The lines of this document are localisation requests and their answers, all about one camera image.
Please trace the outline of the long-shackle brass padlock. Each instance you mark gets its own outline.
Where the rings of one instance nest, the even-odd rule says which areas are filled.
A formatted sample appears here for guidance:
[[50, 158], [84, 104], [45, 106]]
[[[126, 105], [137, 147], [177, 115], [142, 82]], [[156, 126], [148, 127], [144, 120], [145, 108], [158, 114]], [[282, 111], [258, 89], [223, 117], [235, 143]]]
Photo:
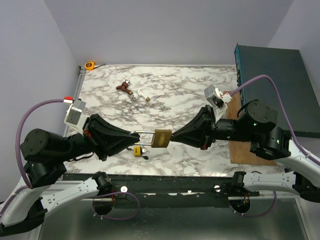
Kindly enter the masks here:
[[137, 142], [135, 146], [149, 146], [151, 148], [167, 148], [172, 137], [172, 131], [168, 129], [156, 129], [154, 131], [135, 130], [133, 134], [150, 134], [152, 135], [151, 143]]

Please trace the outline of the yellow black padlock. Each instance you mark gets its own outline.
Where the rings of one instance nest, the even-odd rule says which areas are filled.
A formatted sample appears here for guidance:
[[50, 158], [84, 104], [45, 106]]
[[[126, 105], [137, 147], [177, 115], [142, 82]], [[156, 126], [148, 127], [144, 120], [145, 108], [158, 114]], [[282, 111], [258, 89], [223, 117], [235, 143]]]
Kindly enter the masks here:
[[142, 147], [143, 146], [133, 146], [133, 147], [127, 147], [126, 149], [128, 151], [132, 151], [135, 157], [142, 157], [143, 159], [148, 160], [149, 157], [146, 155], [146, 153], [142, 153]]

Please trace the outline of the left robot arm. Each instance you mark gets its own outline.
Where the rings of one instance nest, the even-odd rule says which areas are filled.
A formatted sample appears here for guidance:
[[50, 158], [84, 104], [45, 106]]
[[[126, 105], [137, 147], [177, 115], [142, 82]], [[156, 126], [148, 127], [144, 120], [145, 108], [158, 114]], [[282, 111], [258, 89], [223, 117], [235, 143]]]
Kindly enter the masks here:
[[19, 149], [26, 160], [23, 170], [31, 188], [18, 183], [11, 196], [1, 204], [2, 237], [37, 228], [49, 214], [66, 204], [114, 194], [111, 180], [106, 173], [99, 171], [75, 187], [43, 195], [67, 171], [65, 162], [81, 160], [83, 155], [90, 153], [106, 161], [107, 157], [118, 154], [140, 140], [138, 133], [116, 127], [99, 114], [82, 118], [77, 127], [78, 133], [68, 137], [39, 128], [27, 134]]

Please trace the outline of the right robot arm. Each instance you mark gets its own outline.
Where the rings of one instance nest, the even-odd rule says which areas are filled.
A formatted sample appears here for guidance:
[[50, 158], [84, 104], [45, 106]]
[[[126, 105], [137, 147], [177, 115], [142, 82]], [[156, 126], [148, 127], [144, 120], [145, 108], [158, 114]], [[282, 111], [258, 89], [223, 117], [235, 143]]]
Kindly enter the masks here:
[[290, 171], [257, 174], [237, 171], [227, 190], [236, 196], [258, 191], [279, 191], [299, 195], [304, 200], [320, 201], [319, 158], [300, 150], [293, 135], [277, 126], [277, 111], [265, 103], [250, 102], [236, 119], [218, 119], [206, 105], [184, 127], [175, 131], [171, 141], [206, 150], [217, 140], [249, 142], [250, 152], [267, 161], [275, 161]]

